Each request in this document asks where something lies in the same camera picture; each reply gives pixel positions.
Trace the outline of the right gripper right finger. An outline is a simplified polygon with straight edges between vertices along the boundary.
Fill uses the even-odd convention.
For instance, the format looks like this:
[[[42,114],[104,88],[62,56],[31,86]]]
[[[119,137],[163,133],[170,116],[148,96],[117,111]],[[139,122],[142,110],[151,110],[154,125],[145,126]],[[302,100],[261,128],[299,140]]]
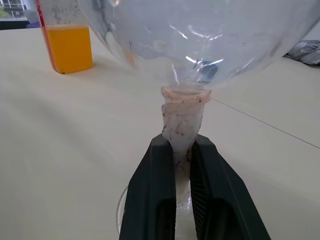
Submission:
[[[244,181],[202,135],[192,147],[190,187],[197,240],[271,240]]]

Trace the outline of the bottle with orange liquid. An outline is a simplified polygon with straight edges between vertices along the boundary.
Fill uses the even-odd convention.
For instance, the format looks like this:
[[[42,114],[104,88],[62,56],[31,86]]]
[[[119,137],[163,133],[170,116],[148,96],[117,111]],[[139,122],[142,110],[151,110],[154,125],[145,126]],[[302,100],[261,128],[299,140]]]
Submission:
[[[34,0],[52,68],[59,74],[93,67],[90,30],[76,0]]]

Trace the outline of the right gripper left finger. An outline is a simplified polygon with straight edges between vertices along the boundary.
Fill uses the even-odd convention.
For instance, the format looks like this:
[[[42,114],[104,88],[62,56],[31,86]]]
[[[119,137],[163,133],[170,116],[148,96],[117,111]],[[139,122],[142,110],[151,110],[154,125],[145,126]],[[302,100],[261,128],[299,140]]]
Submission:
[[[119,240],[175,240],[175,227],[173,150],[158,135],[129,181]]]

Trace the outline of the folded silver purple umbrella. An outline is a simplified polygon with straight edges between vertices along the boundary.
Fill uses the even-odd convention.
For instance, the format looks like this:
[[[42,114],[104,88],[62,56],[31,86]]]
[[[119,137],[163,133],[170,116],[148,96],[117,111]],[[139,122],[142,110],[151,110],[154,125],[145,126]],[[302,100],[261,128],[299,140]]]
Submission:
[[[309,66],[320,66],[320,40],[301,40],[283,57]]]

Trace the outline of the clear plastic wine glass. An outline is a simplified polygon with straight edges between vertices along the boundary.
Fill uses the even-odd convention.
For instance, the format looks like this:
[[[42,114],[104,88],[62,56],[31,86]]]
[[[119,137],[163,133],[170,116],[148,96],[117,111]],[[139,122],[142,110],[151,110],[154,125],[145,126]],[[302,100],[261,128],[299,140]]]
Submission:
[[[164,81],[162,134],[173,148],[183,238],[191,151],[211,87],[267,66],[320,18],[320,0],[77,0],[101,42]]]

